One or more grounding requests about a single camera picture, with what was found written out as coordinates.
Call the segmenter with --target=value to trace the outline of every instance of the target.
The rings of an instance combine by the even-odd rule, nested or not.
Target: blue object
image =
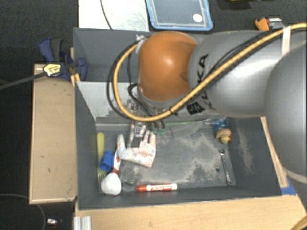
[[[57,63],[61,65],[61,73],[50,77],[58,77],[70,81],[71,74],[68,69],[73,68],[75,73],[79,73],[80,80],[84,81],[87,73],[85,59],[78,58],[77,62],[73,62],[69,53],[66,54],[61,51],[61,44],[61,38],[52,39],[48,37],[42,40],[38,45],[39,51],[47,63]]]
[[[282,192],[282,195],[296,195],[295,189],[293,188],[289,178],[287,177],[288,181],[288,187],[281,187],[280,190]]]
[[[87,73],[87,65],[85,58],[78,58],[79,68],[80,68],[80,80],[84,81]]]
[[[52,54],[52,50],[51,50],[51,38],[47,37],[45,38],[43,41],[41,41],[38,45],[39,47],[39,51],[41,53],[41,55],[44,57],[46,62],[55,62],[55,58]]]
[[[209,31],[213,28],[207,0],[146,0],[155,29]]]
[[[110,172],[114,166],[114,154],[111,151],[105,151],[101,158],[99,168],[103,171]]]
[[[212,125],[213,125],[213,128],[214,128],[215,131],[218,131],[221,128],[227,128],[228,127],[225,119],[219,119],[217,121],[214,121],[212,123]]]

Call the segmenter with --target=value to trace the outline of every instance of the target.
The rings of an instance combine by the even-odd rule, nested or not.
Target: yellow cable
[[[301,29],[301,28],[307,28],[307,23],[298,23],[290,26],[291,30]],[[270,41],[271,39],[279,36],[283,33],[283,29],[278,30],[277,32],[271,33],[264,38],[258,40],[257,42],[251,44],[250,46],[243,49],[241,52],[233,56],[230,60],[225,62],[223,65],[221,65],[217,70],[215,70],[213,73],[211,73],[207,78],[205,78],[199,85],[197,85],[193,90],[191,90],[185,97],[183,97],[180,101],[178,101],[174,106],[169,108],[169,110],[164,111],[161,114],[151,116],[151,117],[142,117],[142,116],[136,116],[132,113],[130,113],[122,104],[119,94],[118,94],[118,73],[119,69],[123,63],[123,61],[128,57],[130,53],[133,52],[133,50],[138,46],[138,44],[133,45],[131,48],[129,48],[124,55],[119,59],[118,63],[115,66],[114,74],[113,74],[113,90],[114,90],[114,97],[118,104],[118,107],[120,110],[129,118],[140,121],[140,122],[154,122],[163,118],[166,118],[173,113],[175,113],[180,107],[182,107],[187,101],[189,101],[191,98],[193,98],[198,92],[200,92],[204,87],[206,87],[214,78],[216,78],[219,74],[221,74],[223,71],[225,71],[228,67],[230,67],[232,64],[234,64],[236,61],[240,60],[242,57],[253,51],[255,48],[259,47],[260,45],[266,43],[267,41]]]

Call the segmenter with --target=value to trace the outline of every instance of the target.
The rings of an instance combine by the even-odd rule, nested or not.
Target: red marker
[[[177,184],[139,185],[136,190],[138,192],[173,191],[177,190]]]

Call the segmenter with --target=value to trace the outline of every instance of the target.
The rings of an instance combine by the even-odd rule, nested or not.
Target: white glove
[[[117,139],[117,151],[120,159],[151,168],[156,153],[155,135],[153,132],[146,130],[138,148],[126,148],[124,136],[121,134]]]

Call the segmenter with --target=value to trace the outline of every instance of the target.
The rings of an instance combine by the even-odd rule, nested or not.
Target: orange object
[[[266,18],[262,18],[261,20],[255,20],[255,26],[259,31],[269,31],[269,24]]]
[[[189,91],[188,64],[196,42],[181,32],[160,32],[139,55],[139,91],[152,101],[168,101]]]
[[[177,190],[177,184],[161,184],[161,185],[139,185],[136,190],[138,192],[152,192],[152,191],[173,191]]]

